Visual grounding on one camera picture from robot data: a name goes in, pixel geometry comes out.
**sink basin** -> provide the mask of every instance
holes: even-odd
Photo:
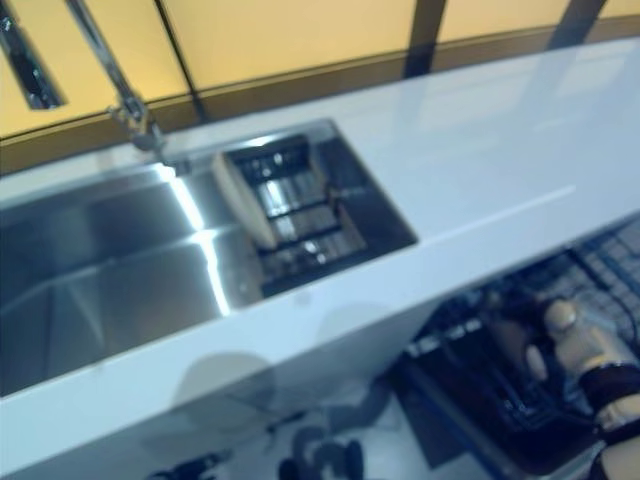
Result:
[[[211,169],[224,152],[277,246]],[[123,170],[0,212],[0,393],[9,395],[415,241],[331,122]]]

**countertop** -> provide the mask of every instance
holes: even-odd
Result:
[[[418,242],[3,398],[1,473],[175,407],[180,382],[202,357],[246,352],[276,365],[631,215],[640,209],[639,78],[640,39],[621,40],[169,135],[178,152],[331,118]],[[0,207],[139,160],[123,145],[11,175]],[[227,363],[199,393],[259,369]]]

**dish rack basket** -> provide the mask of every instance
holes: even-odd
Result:
[[[515,305],[532,296],[574,299],[615,322],[640,354],[640,215],[445,301],[408,348],[424,371],[437,377],[438,362],[445,361],[448,376],[474,385],[479,401],[493,404],[494,421],[505,431],[539,432],[559,421],[588,429],[593,412],[559,365],[550,365],[552,380],[543,385],[498,348],[485,328],[488,292]],[[549,345],[549,357],[552,349]],[[441,374],[441,383],[449,381],[445,377]]]

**chrome faucet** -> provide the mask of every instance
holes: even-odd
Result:
[[[131,142],[140,150],[153,151],[163,161],[165,139],[140,96],[129,86],[118,62],[109,49],[84,0],[65,0],[73,18],[93,52],[100,60],[118,92],[117,107],[107,111],[127,131]],[[13,67],[21,89],[32,109],[56,108],[64,104],[52,77],[39,62],[35,50],[20,31],[15,17],[0,0],[0,44]]]

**yellow wall panel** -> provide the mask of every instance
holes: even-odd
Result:
[[[557,24],[568,0],[448,0],[439,42]]]
[[[640,0],[608,0],[600,11],[600,18],[640,15]]]
[[[415,0],[166,0],[199,89],[407,48]]]
[[[187,91],[152,0],[88,0],[87,5],[145,100]],[[55,110],[29,110],[0,54],[0,136],[103,111],[115,103],[116,92],[63,0],[13,0],[11,6],[68,103]]]

